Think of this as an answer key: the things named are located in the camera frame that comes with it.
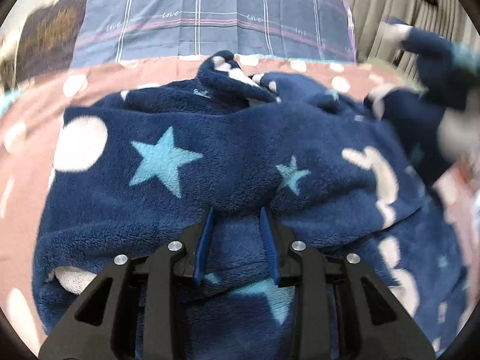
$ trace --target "cloth fold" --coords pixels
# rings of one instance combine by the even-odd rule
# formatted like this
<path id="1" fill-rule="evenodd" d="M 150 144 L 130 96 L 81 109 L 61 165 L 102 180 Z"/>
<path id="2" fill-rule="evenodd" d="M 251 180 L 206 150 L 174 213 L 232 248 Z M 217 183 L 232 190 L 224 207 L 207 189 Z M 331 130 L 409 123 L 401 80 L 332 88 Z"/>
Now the cloth fold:
<path id="1" fill-rule="evenodd" d="M 60 142 L 33 265 L 47 332 L 74 299 L 52 270 L 150 254 L 208 203 L 208 275 L 181 296 L 188 357 L 287 358 L 292 289 L 271 285 L 258 227 L 269 203 L 298 239 L 359 254 L 430 340 L 456 335 L 466 272 L 455 233 L 393 128 L 342 93 L 301 75 L 248 77 L 223 51 L 193 80 L 67 109 Z"/>
<path id="2" fill-rule="evenodd" d="M 480 55 L 395 17 L 382 25 L 385 38 L 417 54 L 425 90 L 384 83 L 364 104 L 393 125 L 419 175 L 431 186 L 455 161 L 475 155 L 480 147 Z"/>

